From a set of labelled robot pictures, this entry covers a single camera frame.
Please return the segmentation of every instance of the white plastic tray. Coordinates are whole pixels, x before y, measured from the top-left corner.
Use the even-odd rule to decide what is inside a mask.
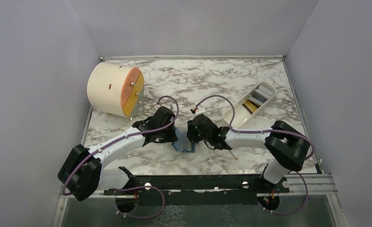
[[[260,85],[263,85],[264,87],[270,89],[274,92],[274,94],[265,102],[263,103],[256,111],[254,111],[252,114],[250,114],[243,106],[242,104],[247,101],[250,94]],[[233,106],[235,107],[235,119],[233,120],[232,127],[240,128],[244,124],[251,121],[251,119],[259,113],[268,103],[275,97],[276,95],[276,89],[271,84],[267,82],[260,82],[257,85],[254,86],[253,89],[251,89],[243,98],[241,98],[236,104]],[[223,114],[224,120],[229,124],[230,119],[232,118],[232,108],[229,108],[225,113]]]

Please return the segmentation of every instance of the white cylinder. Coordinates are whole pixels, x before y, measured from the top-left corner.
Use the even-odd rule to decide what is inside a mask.
[[[87,83],[87,97],[97,110],[124,117],[134,116],[144,96],[144,76],[136,67],[101,62]]]

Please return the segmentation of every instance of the gray wall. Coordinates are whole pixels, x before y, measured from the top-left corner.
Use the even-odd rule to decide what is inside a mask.
[[[101,56],[288,54],[317,0],[71,0]]]
[[[372,227],[372,0],[319,0],[286,62],[349,225]]]
[[[98,55],[69,0],[0,1],[0,226],[50,226]]]

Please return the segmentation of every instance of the marble table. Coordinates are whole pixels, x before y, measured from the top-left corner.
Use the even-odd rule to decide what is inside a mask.
[[[233,103],[260,81],[266,81],[277,89],[276,97],[243,128],[265,129],[275,120],[283,120],[304,133],[301,117],[291,86],[281,60],[118,60],[111,61],[140,68],[145,77],[145,100],[138,114],[128,118],[92,110],[85,146],[99,144],[111,139],[133,122],[152,116],[159,106],[156,101],[163,95],[173,96],[179,103],[180,112],[175,125],[186,125],[192,119],[189,111],[208,95],[221,94]],[[229,108],[220,98],[203,103],[205,115],[218,126],[226,126],[222,114]],[[235,160],[227,150],[210,150],[203,143],[196,146],[195,153],[178,153],[166,144],[148,144],[130,151],[126,156],[109,164],[106,169],[125,166],[135,175],[208,175],[208,174],[259,174],[267,163],[273,161],[268,150],[238,148],[232,150]],[[310,158],[302,173],[316,173],[314,160]]]

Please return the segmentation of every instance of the purple cable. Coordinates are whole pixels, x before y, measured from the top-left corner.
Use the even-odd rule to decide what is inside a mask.
[[[303,135],[300,135],[298,133],[295,133],[295,132],[291,132],[291,131],[283,131],[283,130],[276,130],[276,129],[266,129],[266,130],[262,130],[262,131],[244,131],[244,130],[236,130],[232,127],[232,122],[233,122],[233,119],[235,118],[235,107],[233,106],[232,102],[229,101],[229,99],[227,99],[226,97],[224,96],[221,96],[221,95],[212,95],[212,96],[208,96],[208,97],[205,97],[204,99],[202,99],[199,103],[196,104],[196,107],[198,107],[202,102],[204,102],[205,100],[209,99],[209,98],[212,98],[212,97],[220,97],[220,98],[223,98],[225,99],[229,104],[230,106],[232,107],[232,118],[230,119],[230,122],[229,122],[229,129],[233,132],[237,132],[237,133],[249,133],[249,134],[257,134],[257,133],[266,133],[266,132],[277,132],[277,133],[283,133],[283,134],[288,134],[288,135],[291,135],[291,136],[295,136],[295,137],[299,137],[301,139],[304,139],[305,141],[307,141],[310,146],[311,146],[311,152],[309,154],[309,156],[306,157],[306,160],[311,158],[313,155],[314,155],[314,146],[313,144],[311,143],[310,139],[303,136]]]
[[[295,214],[295,213],[299,212],[301,209],[303,209],[303,207],[306,206],[307,202],[309,202],[309,189],[307,188],[307,183],[304,180],[303,176],[299,172],[296,172],[296,173],[300,176],[301,180],[303,181],[304,187],[306,189],[306,197],[304,197],[303,203],[301,204],[301,206],[298,209],[296,209],[294,211],[286,212],[286,213],[281,213],[281,212],[273,211],[272,214],[276,214],[276,215],[291,215],[291,214]]]
[[[176,105],[177,110],[176,110],[176,115],[175,115],[175,118],[173,119],[173,121],[171,121],[169,124],[167,124],[167,125],[165,125],[165,126],[163,126],[161,128],[157,128],[157,129],[153,129],[153,130],[147,130],[147,131],[140,131],[140,132],[135,132],[135,133],[130,133],[128,135],[128,137],[142,135],[142,134],[147,134],[147,133],[156,132],[156,131],[160,131],[160,130],[166,129],[167,127],[169,127],[169,126],[171,126],[171,125],[173,125],[175,123],[175,120],[177,119],[177,116],[179,115],[179,105],[177,104],[177,101],[173,97],[171,97],[171,96],[162,96],[161,98],[158,99],[157,104],[159,104],[159,102],[163,98],[170,98],[170,99],[172,99],[172,101],[174,101],[174,103]],[[117,142],[119,142],[119,141],[121,141],[121,140],[123,140],[125,138],[126,138],[125,136],[119,137],[119,138],[113,140],[112,142],[107,143],[106,145],[102,146],[100,149],[101,150],[104,150],[104,149],[108,148],[109,146],[111,146],[111,145],[113,145],[113,144],[115,144],[115,143],[117,143]],[[94,156],[96,153],[98,153],[98,150],[95,150],[94,152],[92,152],[91,154],[89,154],[85,159],[83,159],[76,166],[76,168],[74,168],[74,170],[72,171],[72,173],[69,175],[68,179],[66,179],[65,183],[63,184],[63,187],[62,187],[62,190],[61,190],[62,195],[72,195],[71,192],[69,192],[69,193],[66,193],[65,192],[66,188],[68,187],[69,182],[71,181],[71,179],[73,178],[73,176],[76,174],[76,172],[80,169],[80,167],[85,162],[87,162],[87,160],[89,158],[91,158],[92,156]]]
[[[212,98],[212,97],[220,97],[220,98],[223,98],[225,99],[229,104],[230,106],[232,107],[232,118],[230,119],[230,122],[229,122],[229,129],[233,132],[237,132],[237,133],[250,133],[250,134],[257,134],[257,133],[266,133],[266,132],[277,132],[277,133],[283,133],[283,134],[288,134],[288,135],[292,135],[292,136],[295,136],[295,137],[299,137],[301,139],[304,139],[305,141],[307,141],[310,146],[311,146],[311,153],[309,154],[309,156],[306,157],[306,160],[309,159],[310,157],[312,157],[314,155],[314,146],[313,144],[311,143],[310,139],[303,136],[303,135],[300,135],[298,133],[295,133],[295,132],[291,132],[291,131],[283,131],[283,130],[276,130],[276,129],[266,129],[266,130],[262,130],[262,131],[241,131],[241,130],[236,130],[232,127],[232,122],[233,122],[233,119],[235,118],[235,107],[233,106],[232,102],[229,101],[229,99],[227,99],[226,97],[224,96],[221,96],[221,95],[212,95],[212,96],[208,96],[204,99],[202,99],[199,103],[196,104],[196,107],[198,107],[202,102],[204,102],[205,100],[209,99],[209,98]],[[288,213],[278,213],[278,212],[274,212],[273,211],[273,214],[277,214],[277,215],[290,215],[290,214],[294,214],[298,211],[300,211],[301,209],[303,209],[304,206],[306,206],[308,200],[309,200],[309,190],[307,189],[307,184],[306,184],[306,181],[304,180],[303,176],[296,172],[300,177],[301,179],[303,180],[303,183],[304,183],[304,186],[306,188],[306,198],[304,199],[304,202],[303,204],[296,210],[292,211],[292,212],[288,212]]]
[[[131,217],[131,218],[138,218],[138,219],[149,219],[149,218],[153,218],[157,215],[159,215],[162,211],[164,211],[164,207],[165,207],[165,197],[164,197],[164,194],[162,193],[162,191],[160,189],[158,189],[157,187],[154,187],[154,186],[138,186],[138,187],[133,187],[133,188],[126,188],[126,189],[116,189],[116,188],[113,188],[112,190],[114,191],[117,191],[117,192],[126,192],[126,191],[131,191],[131,190],[136,190],[136,189],[140,189],[140,188],[152,188],[152,189],[155,189],[157,190],[160,194],[161,194],[161,197],[162,197],[162,206],[161,206],[161,209],[153,214],[153,215],[149,215],[149,216],[137,216],[137,215],[132,215],[132,214],[127,214],[127,213],[122,213],[117,205],[115,204],[115,208],[116,208],[116,211],[117,211],[117,214],[122,214],[124,217]]]

